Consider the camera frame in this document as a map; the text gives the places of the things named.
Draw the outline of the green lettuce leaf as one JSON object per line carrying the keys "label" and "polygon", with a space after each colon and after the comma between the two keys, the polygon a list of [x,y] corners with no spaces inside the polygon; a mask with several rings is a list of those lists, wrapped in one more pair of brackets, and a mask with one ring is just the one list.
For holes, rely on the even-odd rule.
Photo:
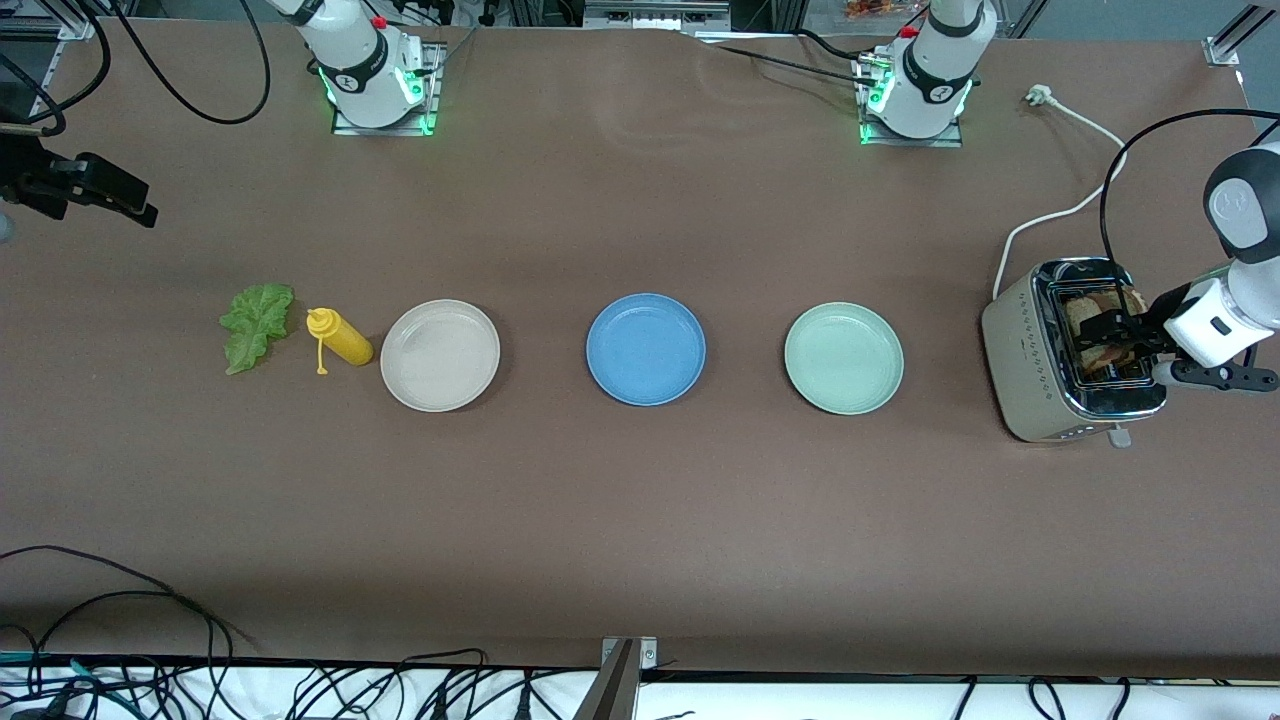
{"label": "green lettuce leaf", "polygon": [[271,343],[284,340],[294,291],[288,284],[253,284],[241,291],[219,325],[229,333],[224,343],[227,375],[253,369]]}

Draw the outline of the yellow squeeze bottle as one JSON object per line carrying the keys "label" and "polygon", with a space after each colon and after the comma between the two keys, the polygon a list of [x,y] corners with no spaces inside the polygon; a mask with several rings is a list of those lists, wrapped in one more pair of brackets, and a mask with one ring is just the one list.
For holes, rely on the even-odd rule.
{"label": "yellow squeeze bottle", "polygon": [[317,342],[316,373],[326,375],[325,352],[330,351],[353,366],[364,366],[374,360],[371,342],[356,331],[337,310],[314,307],[306,311],[306,328]]}

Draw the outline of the pale green round plate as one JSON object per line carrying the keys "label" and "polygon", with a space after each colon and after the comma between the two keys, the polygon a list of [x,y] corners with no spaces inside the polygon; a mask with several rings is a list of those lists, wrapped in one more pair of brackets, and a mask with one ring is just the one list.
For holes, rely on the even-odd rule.
{"label": "pale green round plate", "polygon": [[783,366],[812,406],[855,416],[883,407],[897,393],[905,354],[897,333],[878,313],[828,302],[794,320],[783,342]]}

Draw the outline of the white round plate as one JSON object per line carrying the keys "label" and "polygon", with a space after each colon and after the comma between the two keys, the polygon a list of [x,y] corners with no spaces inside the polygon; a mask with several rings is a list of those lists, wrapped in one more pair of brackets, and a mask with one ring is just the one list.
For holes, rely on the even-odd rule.
{"label": "white round plate", "polygon": [[497,377],[500,336],[480,307],[438,299],[406,311],[387,332],[380,372],[406,407],[449,413],[479,398]]}

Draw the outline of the blue round plate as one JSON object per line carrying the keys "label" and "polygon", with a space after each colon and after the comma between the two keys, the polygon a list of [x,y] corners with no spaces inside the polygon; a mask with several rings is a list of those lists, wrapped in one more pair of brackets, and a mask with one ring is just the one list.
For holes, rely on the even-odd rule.
{"label": "blue round plate", "polygon": [[707,334],[696,315],[663,293],[631,293],[607,305],[585,340],[588,370],[609,397],[637,407],[671,404],[699,380]]}

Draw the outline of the beige chrome toaster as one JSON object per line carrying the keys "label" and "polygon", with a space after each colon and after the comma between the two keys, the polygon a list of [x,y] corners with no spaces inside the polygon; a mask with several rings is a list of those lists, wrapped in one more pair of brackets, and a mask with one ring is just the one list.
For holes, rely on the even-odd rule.
{"label": "beige chrome toaster", "polygon": [[986,359],[1007,429],[1032,443],[1062,443],[1110,434],[1124,448],[1128,427],[1152,418],[1167,389],[1144,357],[1124,373],[1085,379],[1068,345],[1064,304],[1070,297],[1132,286],[1105,258],[1042,263],[1002,291],[982,313]]}

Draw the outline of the grey power strip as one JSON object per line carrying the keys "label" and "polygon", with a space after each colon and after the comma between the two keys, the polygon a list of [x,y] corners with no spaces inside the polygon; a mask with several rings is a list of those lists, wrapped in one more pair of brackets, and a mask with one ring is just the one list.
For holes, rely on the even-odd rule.
{"label": "grey power strip", "polygon": [[730,0],[582,0],[585,29],[730,32]]}

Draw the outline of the aluminium table frame rail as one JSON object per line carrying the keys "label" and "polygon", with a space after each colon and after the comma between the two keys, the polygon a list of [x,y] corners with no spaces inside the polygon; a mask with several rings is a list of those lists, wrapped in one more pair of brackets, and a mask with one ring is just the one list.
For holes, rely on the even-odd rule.
{"label": "aluminium table frame rail", "polygon": [[0,38],[79,41],[93,35],[90,17],[76,0],[0,0]]}

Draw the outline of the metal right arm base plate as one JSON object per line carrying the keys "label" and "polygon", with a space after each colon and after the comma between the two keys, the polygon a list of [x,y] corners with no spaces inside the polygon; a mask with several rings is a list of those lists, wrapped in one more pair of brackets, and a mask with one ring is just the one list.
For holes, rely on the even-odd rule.
{"label": "metal right arm base plate", "polygon": [[325,79],[332,133],[339,136],[429,137],[442,102],[448,45],[402,35],[389,69],[355,101]]}

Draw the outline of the aluminium corner bracket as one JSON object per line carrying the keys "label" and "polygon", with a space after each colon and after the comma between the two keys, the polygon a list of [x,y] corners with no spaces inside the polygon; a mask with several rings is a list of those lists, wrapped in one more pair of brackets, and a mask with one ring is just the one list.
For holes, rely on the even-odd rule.
{"label": "aluminium corner bracket", "polygon": [[1245,0],[1245,5],[1203,44],[1211,67],[1236,67],[1245,44],[1272,23],[1280,23],[1280,0]]}

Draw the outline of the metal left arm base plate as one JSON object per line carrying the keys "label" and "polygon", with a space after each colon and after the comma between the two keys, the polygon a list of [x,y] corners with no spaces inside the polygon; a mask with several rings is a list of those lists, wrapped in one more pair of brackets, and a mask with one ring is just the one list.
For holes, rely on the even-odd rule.
{"label": "metal left arm base plate", "polygon": [[964,99],[972,87],[970,85],[964,87],[955,108],[947,113],[947,126],[937,135],[918,138],[897,132],[881,115],[895,82],[890,59],[876,53],[860,53],[858,59],[850,64],[856,79],[870,81],[870,85],[863,85],[856,90],[861,143],[933,149],[960,147],[963,145],[959,115],[964,109]]}

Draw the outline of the metal post bracket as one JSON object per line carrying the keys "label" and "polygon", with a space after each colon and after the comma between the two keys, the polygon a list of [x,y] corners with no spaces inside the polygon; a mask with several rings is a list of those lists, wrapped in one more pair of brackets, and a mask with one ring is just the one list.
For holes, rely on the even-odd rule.
{"label": "metal post bracket", "polygon": [[622,635],[607,635],[602,641],[600,652],[600,666],[603,667],[609,656],[620,647],[625,641],[634,641],[635,652],[637,657],[637,666],[641,670],[650,670],[658,666],[659,653],[658,653],[658,639],[655,637],[622,637]]}

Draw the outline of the aluminium profile post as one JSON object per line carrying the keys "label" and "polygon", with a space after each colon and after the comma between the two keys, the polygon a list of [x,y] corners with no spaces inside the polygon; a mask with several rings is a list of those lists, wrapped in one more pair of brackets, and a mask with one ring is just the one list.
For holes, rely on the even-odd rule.
{"label": "aluminium profile post", "polygon": [[611,637],[603,662],[572,720],[634,720],[644,661],[644,638]]}

